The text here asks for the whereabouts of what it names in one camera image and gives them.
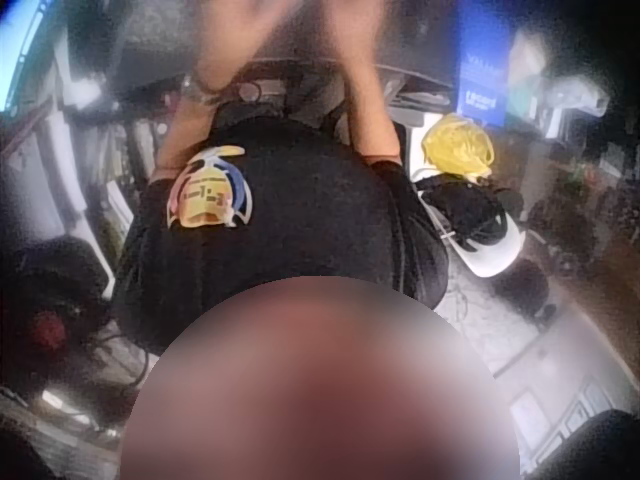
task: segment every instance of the person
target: person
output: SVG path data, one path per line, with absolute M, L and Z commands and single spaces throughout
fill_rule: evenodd
M 453 327 L 388 287 L 272 282 L 165 351 L 124 429 L 119 478 L 517 478 L 495 387 Z
M 279 279 L 372 281 L 435 307 L 448 258 L 407 178 L 375 67 L 384 0 L 322 0 L 351 148 L 290 119 L 217 128 L 226 92 L 297 0 L 201 2 L 200 53 L 125 242 L 120 328 L 161 354 L 208 309 Z

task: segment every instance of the yellow plastic bag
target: yellow plastic bag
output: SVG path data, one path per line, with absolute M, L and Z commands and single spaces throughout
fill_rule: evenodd
M 422 150 L 438 170 L 455 175 L 488 175 L 495 157 L 486 132 L 453 113 L 429 130 L 422 140 Z

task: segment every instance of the blue sign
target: blue sign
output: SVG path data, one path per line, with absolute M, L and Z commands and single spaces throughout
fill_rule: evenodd
M 503 126 L 511 31 L 487 0 L 460 0 L 458 114 Z

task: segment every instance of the wristwatch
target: wristwatch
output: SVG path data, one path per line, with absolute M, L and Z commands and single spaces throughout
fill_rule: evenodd
M 229 92 L 228 88 L 210 90 L 202 84 L 194 73 L 187 73 L 182 80 L 182 95 L 200 105 L 211 107 L 224 100 Z

